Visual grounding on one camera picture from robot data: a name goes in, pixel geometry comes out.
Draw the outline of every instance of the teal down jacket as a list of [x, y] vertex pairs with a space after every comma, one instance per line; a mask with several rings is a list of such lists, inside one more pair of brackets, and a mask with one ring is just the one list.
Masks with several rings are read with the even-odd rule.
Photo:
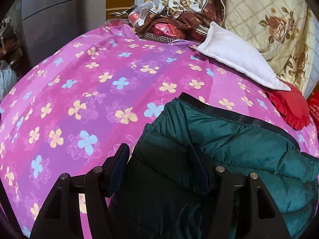
[[296, 140], [274, 125], [182, 93], [145, 126], [112, 198], [109, 210], [120, 239], [202, 237], [213, 199], [201, 192], [191, 171], [190, 143], [232, 173], [256, 172], [291, 237], [302, 234], [317, 207], [318, 159], [301, 153]]

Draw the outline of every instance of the light blue flower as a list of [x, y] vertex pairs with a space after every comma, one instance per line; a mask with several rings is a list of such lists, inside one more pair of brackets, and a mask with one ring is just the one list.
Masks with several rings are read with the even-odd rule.
[[18, 133], [15, 133], [12, 140], [11, 140], [11, 143], [13, 144], [14, 143], [14, 140], [18, 137]]
[[264, 107], [265, 109], [267, 109], [265, 103], [259, 99], [257, 99], [257, 101], [259, 102], [260, 106]]
[[30, 238], [31, 232], [30, 232], [25, 226], [23, 226], [22, 233], [23, 233], [27, 238]]
[[214, 72], [213, 72], [213, 71], [211, 71], [211, 69], [206, 68], [206, 71], [207, 71], [207, 74], [208, 74], [209, 76], [211, 76], [211, 77], [213, 77], [213, 78], [214, 78]]
[[21, 127], [23, 119], [24, 117], [21, 117], [21, 119], [17, 122], [17, 130], [19, 130], [19, 128]]
[[59, 57], [57, 60], [54, 61], [55, 65], [58, 66], [63, 61], [62, 57]]
[[177, 60], [177, 58], [170, 58], [169, 57], [168, 59], [166, 59], [166, 62], [171, 63], [171, 62], [173, 62], [175, 60]]
[[64, 85], [62, 85], [62, 88], [71, 88], [72, 85], [74, 85], [75, 83], [77, 83], [77, 80], [67, 80], [66, 83]]
[[194, 57], [193, 55], [191, 55], [190, 58], [193, 59], [193, 60], [199, 61], [199, 58], [198, 57]]
[[115, 41], [113, 39], [110, 40], [110, 43], [112, 44], [113, 47], [117, 46], [117, 44], [115, 43]]
[[132, 53], [126, 53], [123, 52], [122, 54], [119, 54], [119, 57], [129, 57]]
[[118, 81], [114, 81], [112, 84], [116, 85], [118, 90], [122, 90], [124, 86], [127, 86], [130, 83], [126, 80], [125, 77], [121, 77]]
[[305, 139], [303, 138], [303, 135], [299, 134], [299, 142], [305, 142]]
[[23, 96], [23, 98], [24, 98], [24, 99], [28, 99], [31, 94], [32, 94], [32, 92], [27, 92], [27, 93]]
[[39, 175], [39, 172], [42, 172], [43, 171], [43, 166], [42, 164], [40, 164], [42, 161], [42, 158], [41, 156], [37, 156], [37, 158], [34, 160], [32, 160], [31, 162], [31, 167], [33, 170], [33, 176], [35, 178], [38, 178], [38, 175]]
[[96, 135], [89, 136], [89, 133], [85, 130], [82, 130], [80, 132], [80, 137], [82, 138], [82, 140], [78, 141], [78, 147], [81, 149], [84, 148], [85, 152], [90, 156], [91, 154], [93, 154], [92, 145], [94, 145], [98, 141], [98, 138], [96, 137]]
[[161, 112], [164, 110], [164, 105], [158, 105], [156, 106], [155, 103], [151, 102], [147, 104], [148, 109], [144, 111], [144, 116], [151, 118], [153, 115], [155, 117], [158, 117]]

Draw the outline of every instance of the flower print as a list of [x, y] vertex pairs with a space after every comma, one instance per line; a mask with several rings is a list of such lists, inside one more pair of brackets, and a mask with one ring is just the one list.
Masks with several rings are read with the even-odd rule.
[[81, 119], [81, 115], [78, 114], [78, 111], [80, 109], [84, 109], [84, 110], [87, 109], [87, 105], [85, 103], [82, 103], [82, 104], [80, 104], [80, 103], [81, 103], [80, 100], [76, 100], [73, 103], [74, 108], [69, 108], [69, 110], [68, 110], [69, 116], [72, 116], [74, 114], [76, 120], [80, 120]]
[[84, 55], [84, 51], [81, 51], [81, 52], [75, 54], [76, 58], [79, 58], [82, 55]]
[[99, 66], [99, 64], [97, 64], [96, 62], [92, 62], [91, 64], [86, 65], [85, 67], [88, 67], [89, 69], [92, 69], [92, 68], [98, 67], [98, 66]]
[[163, 82], [162, 85], [163, 86], [161, 86], [159, 88], [160, 91], [163, 91], [163, 92], [164, 91], [169, 91], [170, 93], [175, 93], [176, 92], [175, 88], [177, 87], [177, 84], [175, 84], [175, 83], [168, 84], [166, 82]]
[[267, 106], [265, 105], [265, 103], [259, 99], [257, 99], [257, 101], [259, 102], [260, 106], [262, 106], [263, 108], [267, 109]]
[[90, 156], [94, 151], [92, 145], [97, 143], [98, 138], [96, 137], [96, 135], [89, 136], [89, 133], [85, 130], [82, 130], [80, 132], [80, 137], [82, 138], [82, 140], [78, 141], [78, 147], [80, 149], [84, 148], [85, 152]]
[[111, 79], [113, 76], [110, 75], [108, 72], [105, 72], [103, 75], [100, 75], [98, 78], [100, 82], [106, 82], [108, 79]]
[[127, 81], [125, 77], [121, 77], [118, 81], [114, 81], [112, 84], [116, 85], [118, 90], [122, 90], [124, 86], [127, 86], [130, 83]]
[[26, 100], [26, 99], [28, 99], [29, 98], [29, 96], [32, 94], [32, 92], [27, 92], [26, 94], [25, 94], [25, 96], [23, 96], [23, 98]]
[[135, 113], [131, 112], [133, 107], [130, 107], [126, 109], [124, 112], [121, 110], [118, 110], [115, 112], [115, 117], [120, 119], [120, 123], [128, 124], [129, 120], [136, 122], [138, 120], [138, 117]]
[[13, 174], [13, 172], [10, 172], [9, 166], [7, 167], [7, 172], [6, 172], [6, 174], [4, 175], [4, 178], [5, 178], [5, 179], [8, 179], [8, 184], [9, 184], [9, 186], [12, 186], [12, 185], [13, 185], [12, 181], [14, 181], [14, 174]]
[[217, 71], [219, 71], [221, 74], [226, 74], [227, 72], [223, 68], [217, 68]]
[[82, 45], [83, 45], [83, 44], [81, 44], [81, 43], [76, 43], [76, 44], [73, 45], [73, 47], [78, 48], [79, 46], [82, 46]]
[[98, 52], [95, 52], [95, 47], [87, 51], [87, 54], [91, 56], [92, 59], [95, 59], [95, 56], [98, 56]]
[[143, 66], [143, 68], [141, 68], [140, 71], [141, 72], [149, 71], [149, 73], [155, 74], [155, 73], [157, 73], [157, 71], [155, 71], [155, 70], [158, 70], [158, 69], [159, 69], [159, 67], [150, 68], [149, 65], [146, 65], [146, 66]]
[[203, 96], [199, 96], [198, 99], [199, 99], [199, 101], [201, 101], [202, 103], [205, 103], [205, 104], [207, 104], [207, 105], [210, 105], [208, 102], [205, 102], [205, 99], [204, 99]]
[[39, 206], [38, 204], [34, 203], [33, 207], [30, 208], [30, 212], [33, 215], [33, 220], [35, 221], [39, 214]]
[[249, 107], [251, 107], [252, 105], [254, 105], [253, 102], [250, 101], [246, 96], [242, 97], [241, 100], [242, 100], [243, 102], [246, 102]]
[[10, 107], [13, 107], [16, 103], [17, 103], [18, 100], [14, 100], [11, 104], [10, 104]]
[[3, 158], [3, 151], [5, 150], [5, 145], [4, 143], [2, 142], [1, 145], [0, 145], [0, 156], [1, 158]]
[[12, 118], [12, 124], [14, 124], [19, 118], [19, 113], [17, 112], [14, 117]]
[[57, 60], [54, 61], [55, 65], [58, 66], [59, 64], [62, 63], [62, 57], [59, 57]]
[[299, 137], [299, 142], [305, 142], [303, 135], [299, 134], [298, 137]]
[[197, 80], [192, 80], [192, 82], [188, 83], [190, 86], [194, 86], [195, 89], [200, 89], [204, 82], [198, 82]]
[[224, 106], [226, 106], [226, 108], [227, 109], [229, 109], [229, 110], [231, 110], [232, 109], [232, 107], [235, 105], [233, 102], [229, 102], [227, 99], [223, 99], [222, 101], [219, 101], [219, 103], [221, 104], [221, 105], [224, 105]]
[[193, 60], [199, 61], [199, 58], [198, 57], [194, 57], [193, 55], [191, 55], [190, 58], [193, 59]]
[[267, 95], [262, 91], [262, 90], [258, 90], [258, 93], [264, 97], [264, 98], [267, 98]]
[[34, 141], [39, 140], [39, 137], [40, 137], [39, 130], [40, 130], [40, 127], [36, 127], [34, 130], [30, 131], [29, 144], [32, 144]]
[[186, 51], [182, 51], [180, 49], [176, 51], [176, 53], [179, 54], [179, 55], [183, 54], [184, 52], [186, 52]]
[[41, 118], [43, 119], [47, 114], [50, 114], [51, 111], [52, 111], [52, 108], [51, 107], [51, 103], [48, 103], [47, 105], [45, 105], [45, 107], [42, 107], [41, 108]]
[[129, 57], [132, 53], [126, 53], [126, 52], [123, 52], [121, 54], [119, 54], [119, 57]]
[[42, 158], [41, 156], [37, 156], [35, 160], [32, 160], [31, 162], [31, 167], [33, 170], [33, 176], [35, 178], [38, 177], [39, 175], [39, 172], [42, 172], [43, 171], [43, 166], [40, 164], [42, 161]]
[[144, 111], [144, 116], [151, 118], [155, 116], [156, 118], [161, 114], [161, 112], [164, 110], [164, 105], [158, 105], [156, 106], [155, 103], [151, 102], [147, 104], [148, 109]]
[[175, 60], [177, 60], [177, 58], [170, 58], [169, 57], [168, 59], [166, 59], [166, 62], [171, 63], [171, 62], [173, 62]]
[[9, 94], [14, 95], [14, 92], [15, 92], [15, 91], [16, 91], [16, 88], [13, 87], [13, 88], [10, 90]]
[[77, 80], [67, 80], [65, 84], [62, 85], [62, 88], [71, 88], [75, 83], [77, 83]]
[[155, 46], [154, 45], [144, 45], [142, 48], [149, 48], [149, 49], [153, 49], [153, 48], [155, 48]]
[[189, 66], [190, 66], [191, 69], [193, 69], [193, 70], [202, 71], [202, 68], [200, 68], [199, 66], [196, 66], [196, 65], [193, 65], [193, 64], [189, 64]]

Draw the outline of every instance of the yellow flower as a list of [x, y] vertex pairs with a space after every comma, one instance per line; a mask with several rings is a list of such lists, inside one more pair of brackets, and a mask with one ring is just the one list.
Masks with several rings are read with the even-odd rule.
[[82, 55], [84, 55], [84, 51], [81, 51], [81, 52], [75, 54], [76, 58], [79, 58], [79, 57], [82, 56]]
[[231, 110], [232, 109], [232, 106], [234, 106], [235, 104], [233, 102], [229, 102], [227, 99], [223, 99], [222, 101], [219, 101], [219, 103], [221, 105], [224, 105], [227, 107], [227, 109]]
[[217, 71], [219, 71], [221, 74], [227, 73], [223, 68], [217, 68]]
[[192, 82], [188, 83], [190, 86], [194, 86], [195, 89], [200, 89], [204, 82], [198, 82], [196, 80], [192, 80]]
[[97, 64], [96, 62], [92, 62], [91, 64], [89, 65], [86, 65], [85, 67], [88, 67], [89, 69], [92, 69], [93, 67], [98, 67], [99, 64]]
[[14, 124], [18, 120], [18, 118], [19, 118], [19, 113], [17, 112], [12, 119], [12, 124]]
[[108, 72], [105, 72], [103, 75], [100, 75], [98, 78], [100, 79], [100, 82], [106, 82], [107, 79], [111, 79], [113, 76], [110, 75]]
[[5, 145], [4, 145], [4, 143], [2, 142], [1, 143], [1, 147], [0, 147], [0, 156], [1, 156], [1, 158], [3, 158], [3, 151], [5, 150]]
[[207, 105], [210, 105], [208, 102], [205, 102], [205, 99], [203, 96], [199, 96], [198, 99], [202, 102], [202, 103], [205, 103]]
[[82, 94], [82, 96], [85, 96], [85, 97], [91, 97], [92, 95], [98, 95], [98, 91], [95, 91], [92, 93], [85, 92], [84, 94]]
[[133, 109], [133, 107], [126, 109], [125, 112], [116, 111], [115, 116], [117, 118], [121, 119], [120, 122], [123, 124], [128, 124], [129, 120], [135, 122], [138, 120], [138, 117], [135, 113], [131, 112], [132, 109]]
[[241, 100], [246, 102], [249, 107], [253, 105], [252, 101], [250, 101], [246, 96], [242, 97]]
[[259, 93], [262, 97], [267, 98], [267, 95], [266, 95], [266, 94], [264, 94], [264, 92], [263, 92], [263, 91], [258, 90], [258, 93]]
[[189, 66], [190, 66], [193, 70], [202, 71], [202, 68], [200, 68], [199, 66], [196, 66], [196, 65], [193, 65], [193, 64], [189, 64]]
[[38, 217], [38, 214], [39, 214], [39, 206], [38, 206], [38, 204], [34, 203], [33, 207], [30, 208], [30, 212], [32, 213], [33, 220], [35, 221], [37, 219], [37, 217]]
[[155, 70], [158, 70], [159, 67], [154, 67], [154, 68], [150, 68], [149, 65], [146, 65], [146, 66], [143, 66], [143, 68], [140, 69], [141, 72], [147, 72], [149, 71], [151, 74], [155, 74], [157, 73], [157, 71]]
[[144, 45], [142, 48], [146, 48], [146, 47], [148, 47], [149, 49], [155, 48], [155, 46], [153, 46], [153, 45]]
[[10, 90], [9, 94], [14, 95], [14, 92], [15, 92], [15, 91], [16, 91], [16, 88], [13, 87], [13, 88]]
[[12, 186], [12, 185], [13, 185], [12, 181], [14, 181], [14, 174], [13, 174], [13, 172], [9, 172], [9, 166], [7, 167], [7, 173], [4, 175], [4, 178], [5, 178], [5, 179], [8, 178], [8, 180], [9, 180], [8, 184], [9, 184], [9, 186]]
[[92, 59], [95, 59], [95, 55], [98, 56], [98, 52], [95, 52], [95, 47], [91, 48], [90, 50], [87, 51], [89, 56], [92, 56]]
[[176, 92], [175, 88], [177, 87], [177, 84], [175, 83], [168, 84], [166, 82], [163, 82], [162, 85], [163, 86], [159, 88], [160, 91], [169, 91], [170, 93]]
[[52, 109], [50, 108], [51, 103], [48, 103], [47, 105], [45, 105], [45, 107], [41, 108], [41, 118], [43, 119], [47, 114], [50, 114], [50, 112], [52, 111]]
[[38, 141], [39, 140], [39, 137], [40, 137], [39, 130], [40, 130], [40, 127], [36, 127], [35, 130], [31, 130], [30, 131], [30, 133], [29, 133], [29, 135], [30, 135], [29, 144], [32, 144], [33, 141]]
[[28, 120], [32, 112], [33, 112], [33, 109], [29, 110], [24, 120]]
[[81, 43], [76, 43], [76, 44], [73, 45], [73, 47], [78, 48], [79, 46], [82, 46], [82, 45], [83, 45], [83, 44], [81, 44]]
[[56, 148], [56, 145], [58, 144], [59, 146], [63, 145], [63, 137], [60, 137], [62, 134], [61, 129], [57, 129], [56, 131], [51, 130], [49, 137], [52, 139], [50, 143], [50, 147]]
[[13, 106], [17, 103], [17, 101], [18, 101], [18, 100], [14, 100], [14, 101], [11, 103], [10, 107], [13, 107]]
[[84, 109], [84, 110], [87, 109], [87, 105], [85, 103], [82, 103], [82, 104], [80, 104], [80, 103], [81, 103], [80, 100], [75, 101], [73, 103], [74, 108], [69, 108], [69, 110], [68, 110], [69, 116], [72, 116], [73, 114], [75, 114], [74, 116], [75, 116], [76, 120], [80, 120], [81, 119], [81, 115], [78, 114], [78, 111], [80, 109]]

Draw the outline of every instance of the red cloth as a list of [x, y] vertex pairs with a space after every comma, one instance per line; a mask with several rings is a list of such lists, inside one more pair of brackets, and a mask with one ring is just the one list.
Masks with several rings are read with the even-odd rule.
[[282, 82], [291, 88], [290, 92], [271, 89], [264, 91], [284, 121], [295, 130], [301, 130], [310, 124], [307, 101], [295, 86], [285, 81]]

